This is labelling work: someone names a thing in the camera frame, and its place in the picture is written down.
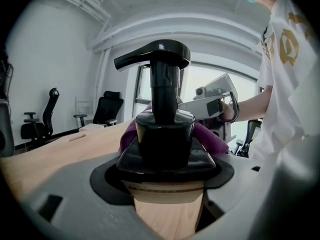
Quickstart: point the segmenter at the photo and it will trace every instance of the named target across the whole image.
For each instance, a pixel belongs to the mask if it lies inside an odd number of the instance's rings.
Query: chair seat
[[[47,137],[50,135],[48,129],[42,122],[37,122],[35,125],[41,137]],[[23,140],[36,139],[38,137],[35,131],[35,127],[32,123],[23,124],[21,126],[20,134]]]

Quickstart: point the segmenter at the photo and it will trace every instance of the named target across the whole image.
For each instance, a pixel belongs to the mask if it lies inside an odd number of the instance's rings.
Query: white t-shirt
[[[261,132],[250,144],[249,157],[263,160],[304,135],[288,98],[315,63],[318,41],[293,1],[277,0],[261,45],[263,55],[257,83],[263,88],[273,88]]]

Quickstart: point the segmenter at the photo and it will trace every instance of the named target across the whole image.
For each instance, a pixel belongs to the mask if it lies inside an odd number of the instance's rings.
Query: window
[[[252,98],[258,93],[256,79],[240,75],[232,70],[215,67],[213,65],[204,66],[193,63],[188,68],[180,72],[179,96],[183,102],[192,101],[196,96],[196,89],[207,85],[212,80],[228,73],[238,93],[238,102]],[[142,112],[151,102],[150,69],[141,67],[138,72],[137,88],[135,95],[135,106],[133,116]],[[231,135],[236,138],[229,142],[230,150],[236,147],[237,139],[245,140],[247,136],[248,122],[235,122],[231,125]]]

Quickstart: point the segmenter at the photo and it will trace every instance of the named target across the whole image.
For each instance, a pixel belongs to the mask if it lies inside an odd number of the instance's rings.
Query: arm
[[[269,105],[272,88],[272,86],[267,85],[265,90],[257,96],[239,102],[239,117],[236,122],[263,118]],[[230,120],[233,118],[234,110],[231,106],[223,104],[223,111],[223,119]]]

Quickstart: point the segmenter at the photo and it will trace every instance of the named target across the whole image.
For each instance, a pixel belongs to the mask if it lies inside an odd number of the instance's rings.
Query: wooden table
[[[35,150],[0,158],[0,168],[19,201],[59,168],[118,151],[128,122],[98,130],[74,133]],[[195,233],[202,194],[191,203],[154,204],[135,200],[138,215],[165,239],[183,239]]]

